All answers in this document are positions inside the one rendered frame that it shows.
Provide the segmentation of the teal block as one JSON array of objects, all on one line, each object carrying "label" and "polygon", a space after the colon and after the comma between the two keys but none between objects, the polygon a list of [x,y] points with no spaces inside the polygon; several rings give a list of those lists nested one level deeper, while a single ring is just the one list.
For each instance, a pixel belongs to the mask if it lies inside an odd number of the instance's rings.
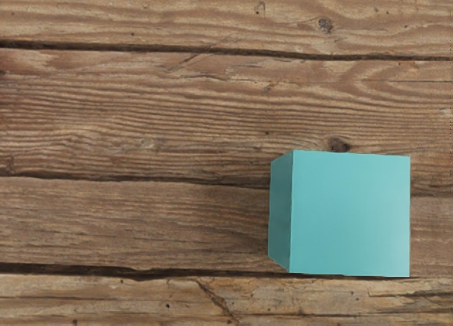
[{"label": "teal block", "polygon": [[293,150],[270,164],[268,257],[293,274],[410,274],[408,156]]}]

